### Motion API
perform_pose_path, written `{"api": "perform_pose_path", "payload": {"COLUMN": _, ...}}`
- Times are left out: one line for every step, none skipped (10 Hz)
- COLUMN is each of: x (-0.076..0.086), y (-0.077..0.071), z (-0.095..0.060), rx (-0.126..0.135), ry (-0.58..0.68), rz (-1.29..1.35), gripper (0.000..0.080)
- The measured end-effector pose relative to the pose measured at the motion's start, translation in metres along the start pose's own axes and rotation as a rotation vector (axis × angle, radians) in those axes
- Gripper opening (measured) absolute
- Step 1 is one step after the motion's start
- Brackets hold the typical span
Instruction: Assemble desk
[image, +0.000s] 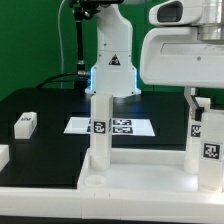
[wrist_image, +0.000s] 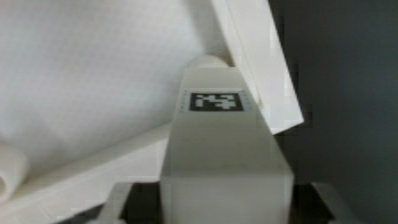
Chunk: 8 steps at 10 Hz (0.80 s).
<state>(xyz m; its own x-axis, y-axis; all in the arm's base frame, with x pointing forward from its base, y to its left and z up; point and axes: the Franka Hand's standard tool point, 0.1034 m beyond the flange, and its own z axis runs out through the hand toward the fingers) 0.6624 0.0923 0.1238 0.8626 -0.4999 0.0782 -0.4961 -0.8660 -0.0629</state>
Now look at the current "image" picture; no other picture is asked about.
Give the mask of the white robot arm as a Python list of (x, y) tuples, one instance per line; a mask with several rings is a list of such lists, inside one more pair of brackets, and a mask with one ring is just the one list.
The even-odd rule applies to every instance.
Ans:
[(97, 61), (90, 72), (88, 94), (117, 98), (137, 95), (137, 81), (147, 85), (178, 86), (199, 121), (204, 108), (197, 88), (224, 88), (224, 0), (168, 0), (152, 7), (154, 26), (144, 37), (140, 67), (132, 64), (131, 23), (121, 4), (143, 0), (69, 0), (80, 20), (97, 20)]

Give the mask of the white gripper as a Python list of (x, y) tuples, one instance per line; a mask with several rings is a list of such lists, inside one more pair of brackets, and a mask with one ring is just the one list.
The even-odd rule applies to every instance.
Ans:
[(200, 121), (204, 108), (198, 88), (224, 88), (224, 41), (200, 41), (195, 27), (154, 28), (144, 38), (140, 77), (147, 85), (182, 86), (191, 118)]

